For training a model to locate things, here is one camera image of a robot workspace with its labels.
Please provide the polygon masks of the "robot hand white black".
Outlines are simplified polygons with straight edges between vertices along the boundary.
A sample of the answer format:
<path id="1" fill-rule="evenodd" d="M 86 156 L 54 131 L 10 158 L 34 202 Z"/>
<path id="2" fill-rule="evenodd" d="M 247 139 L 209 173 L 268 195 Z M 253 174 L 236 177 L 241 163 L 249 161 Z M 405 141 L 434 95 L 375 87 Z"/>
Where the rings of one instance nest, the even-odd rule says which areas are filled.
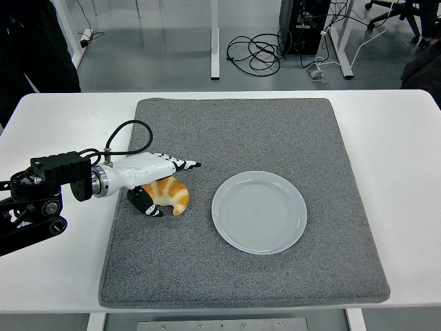
<path id="1" fill-rule="evenodd" d="M 163 153 L 145 152 L 121 159 L 113 166 L 101 166 L 101 193 L 113 195 L 121 188 L 127 189 L 127 199 L 141 213 L 161 217 L 159 206 L 172 207 L 173 215 L 182 214 L 189 204 L 187 186 L 174 177 L 176 172 L 199 168 L 201 164 L 181 160 Z"/>

